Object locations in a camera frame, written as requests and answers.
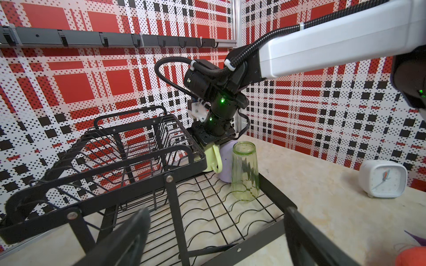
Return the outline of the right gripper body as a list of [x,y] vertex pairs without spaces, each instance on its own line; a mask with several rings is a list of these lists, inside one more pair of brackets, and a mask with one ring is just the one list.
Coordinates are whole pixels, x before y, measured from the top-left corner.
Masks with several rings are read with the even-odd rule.
[[231,123],[207,129],[205,123],[196,121],[191,126],[191,135],[201,146],[221,145],[236,138],[236,132]]

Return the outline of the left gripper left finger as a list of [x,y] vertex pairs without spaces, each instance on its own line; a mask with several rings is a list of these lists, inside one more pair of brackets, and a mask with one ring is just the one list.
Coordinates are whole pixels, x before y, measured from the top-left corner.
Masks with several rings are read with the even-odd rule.
[[82,244],[85,256],[77,266],[138,266],[150,230],[150,212],[141,208],[115,231],[95,243],[80,209],[71,209],[71,228]]

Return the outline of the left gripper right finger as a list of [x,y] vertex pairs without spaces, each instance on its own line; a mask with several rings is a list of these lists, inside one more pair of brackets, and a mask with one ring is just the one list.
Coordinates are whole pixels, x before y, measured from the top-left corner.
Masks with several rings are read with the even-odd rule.
[[285,234],[295,266],[357,266],[358,263],[339,249],[295,207],[284,215]]

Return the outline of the lavender plastic cup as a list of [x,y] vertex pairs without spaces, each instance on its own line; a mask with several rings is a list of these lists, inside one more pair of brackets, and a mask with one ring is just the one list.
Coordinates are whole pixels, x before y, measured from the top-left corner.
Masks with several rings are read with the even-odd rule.
[[227,143],[220,145],[220,156],[223,164],[223,169],[218,174],[218,178],[225,183],[231,183],[232,180],[231,169],[233,160],[233,147],[236,143],[236,140],[231,140]]

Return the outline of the white mug green handle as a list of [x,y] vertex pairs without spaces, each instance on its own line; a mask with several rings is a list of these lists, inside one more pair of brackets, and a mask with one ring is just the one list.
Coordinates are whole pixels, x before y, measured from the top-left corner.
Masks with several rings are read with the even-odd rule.
[[206,156],[207,168],[204,172],[214,171],[219,174],[223,170],[223,162],[220,155],[220,148],[218,145],[211,143],[204,148],[204,154]]

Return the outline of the tall green glass cup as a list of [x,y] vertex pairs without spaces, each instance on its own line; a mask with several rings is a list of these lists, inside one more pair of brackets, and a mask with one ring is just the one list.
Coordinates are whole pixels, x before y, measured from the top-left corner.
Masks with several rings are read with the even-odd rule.
[[251,202],[259,196],[257,153],[252,142],[240,141],[233,146],[231,187],[239,201]]

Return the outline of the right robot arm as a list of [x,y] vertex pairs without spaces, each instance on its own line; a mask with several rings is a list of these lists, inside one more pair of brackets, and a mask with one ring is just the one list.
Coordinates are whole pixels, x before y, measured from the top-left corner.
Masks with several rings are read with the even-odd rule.
[[265,79],[393,57],[391,82],[408,105],[426,113],[426,3],[366,1],[306,23],[276,29],[229,53],[224,67],[203,59],[167,57],[160,67],[185,63],[183,93],[210,104],[206,118],[192,126],[202,145],[237,140],[231,126],[248,106],[243,89]]

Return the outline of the white square clock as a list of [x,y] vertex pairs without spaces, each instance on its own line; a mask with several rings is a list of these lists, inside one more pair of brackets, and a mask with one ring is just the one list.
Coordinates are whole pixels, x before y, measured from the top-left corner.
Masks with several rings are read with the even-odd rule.
[[407,169],[394,161],[366,160],[359,168],[358,184],[371,198],[397,198],[407,181]]

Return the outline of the red shark plush toy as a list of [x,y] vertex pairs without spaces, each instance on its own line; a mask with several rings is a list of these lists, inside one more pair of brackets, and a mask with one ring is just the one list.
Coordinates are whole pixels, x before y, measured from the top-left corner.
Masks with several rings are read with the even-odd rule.
[[395,260],[396,266],[425,266],[426,265],[426,239],[405,231],[415,241],[418,247],[402,251]]

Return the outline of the black wall hook rail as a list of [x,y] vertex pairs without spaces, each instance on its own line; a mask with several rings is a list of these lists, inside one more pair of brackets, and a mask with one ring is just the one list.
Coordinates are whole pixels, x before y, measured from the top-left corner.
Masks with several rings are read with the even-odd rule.
[[45,28],[1,27],[1,45],[40,47],[180,47],[216,48],[211,38],[129,33],[87,32]]

